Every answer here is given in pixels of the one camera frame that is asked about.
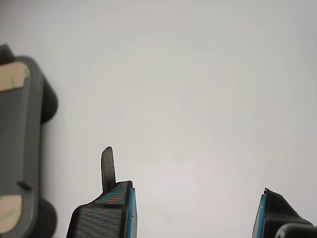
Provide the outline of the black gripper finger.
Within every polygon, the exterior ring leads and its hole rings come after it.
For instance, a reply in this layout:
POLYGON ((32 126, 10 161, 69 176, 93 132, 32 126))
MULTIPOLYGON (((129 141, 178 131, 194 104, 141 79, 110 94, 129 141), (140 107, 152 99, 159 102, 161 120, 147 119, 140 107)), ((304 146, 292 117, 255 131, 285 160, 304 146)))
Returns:
POLYGON ((133 182, 116 182, 113 150, 101 156, 103 192, 72 213, 68 238, 136 238, 137 204, 133 182))
POLYGON ((314 225, 302 218, 280 194, 266 188, 261 196, 252 237, 312 238, 314 225))

